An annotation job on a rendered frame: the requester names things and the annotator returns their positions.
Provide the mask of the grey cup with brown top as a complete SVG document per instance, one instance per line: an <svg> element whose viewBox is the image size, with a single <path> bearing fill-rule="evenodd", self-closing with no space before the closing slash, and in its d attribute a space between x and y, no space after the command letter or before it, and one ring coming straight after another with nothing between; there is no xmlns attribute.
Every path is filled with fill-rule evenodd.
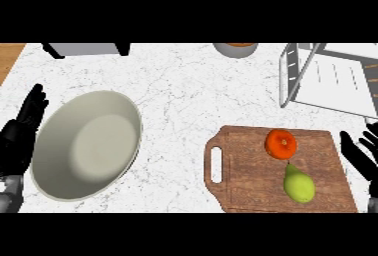
<svg viewBox="0 0 378 256"><path fill-rule="evenodd" d="M247 46L232 46L227 43L214 43L216 50L229 58L245 58L248 57L257 50L257 43L252 43Z"/></svg>

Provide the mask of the green pear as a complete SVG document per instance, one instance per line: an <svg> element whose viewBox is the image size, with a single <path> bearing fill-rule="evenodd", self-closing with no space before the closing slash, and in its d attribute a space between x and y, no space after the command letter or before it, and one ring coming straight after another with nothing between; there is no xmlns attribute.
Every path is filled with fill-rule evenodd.
<svg viewBox="0 0 378 256"><path fill-rule="evenodd" d="M309 203L315 198L313 179L294 164L288 164L285 168L283 191L297 203Z"/></svg>

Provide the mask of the brown wooden cutting board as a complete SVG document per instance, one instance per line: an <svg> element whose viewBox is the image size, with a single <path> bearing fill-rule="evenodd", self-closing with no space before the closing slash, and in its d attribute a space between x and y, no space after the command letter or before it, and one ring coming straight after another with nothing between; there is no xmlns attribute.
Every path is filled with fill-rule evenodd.
<svg viewBox="0 0 378 256"><path fill-rule="evenodd" d="M301 204L283 191L286 162L264 149L264 127L224 126L205 148L221 150L221 181L211 180L211 155L204 155L205 186L227 212L354 213L357 207L332 135L322 130L294 129L298 148L288 163L312 176L315 198Z"/></svg>

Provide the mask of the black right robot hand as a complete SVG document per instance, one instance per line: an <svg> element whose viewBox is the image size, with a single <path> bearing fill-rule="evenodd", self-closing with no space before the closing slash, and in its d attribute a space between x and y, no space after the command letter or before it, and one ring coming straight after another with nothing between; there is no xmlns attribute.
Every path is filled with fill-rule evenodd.
<svg viewBox="0 0 378 256"><path fill-rule="evenodd" d="M346 131L340 132L341 153L365 179L371 182L369 195L378 198L378 122L368 124L366 128L368 130L363 132L363 138L359 139L359 142L372 153L374 160L353 143Z"/></svg>

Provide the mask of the grey appliance with black legs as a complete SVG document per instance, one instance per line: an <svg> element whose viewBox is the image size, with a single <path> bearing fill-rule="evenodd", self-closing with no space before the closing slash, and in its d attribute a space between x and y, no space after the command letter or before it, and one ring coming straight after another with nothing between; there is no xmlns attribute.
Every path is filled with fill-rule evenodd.
<svg viewBox="0 0 378 256"><path fill-rule="evenodd" d="M55 59L66 56L118 54L127 56L130 43L43 43L43 50Z"/></svg>

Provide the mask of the large white bowl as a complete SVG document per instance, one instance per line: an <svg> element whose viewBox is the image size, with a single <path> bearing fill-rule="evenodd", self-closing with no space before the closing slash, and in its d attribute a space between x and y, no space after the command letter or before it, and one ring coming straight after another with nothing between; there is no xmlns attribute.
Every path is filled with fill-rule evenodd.
<svg viewBox="0 0 378 256"><path fill-rule="evenodd" d="M127 172L140 147L142 116L114 91L75 97L38 132L31 175L40 192L78 201L102 192Z"/></svg>

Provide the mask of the orange squash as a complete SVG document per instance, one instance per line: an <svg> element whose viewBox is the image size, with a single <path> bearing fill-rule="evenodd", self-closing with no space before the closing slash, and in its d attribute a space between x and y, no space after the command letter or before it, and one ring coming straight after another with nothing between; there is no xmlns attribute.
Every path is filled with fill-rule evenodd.
<svg viewBox="0 0 378 256"><path fill-rule="evenodd" d="M282 129L273 129L266 136L264 148L275 159L288 160L297 151L297 140L292 133Z"/></svg>

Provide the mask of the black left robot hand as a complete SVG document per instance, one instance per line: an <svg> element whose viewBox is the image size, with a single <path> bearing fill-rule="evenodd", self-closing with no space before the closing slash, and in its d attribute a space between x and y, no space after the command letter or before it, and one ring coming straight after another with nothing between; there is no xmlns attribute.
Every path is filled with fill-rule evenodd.
<svg viewBox="0 0 378 256"><path fill-rule="evenodd" d="M28 169L47 105L43 85L35 84L16 118L7 121L0 130L0 177L22 175Z"/></svg>

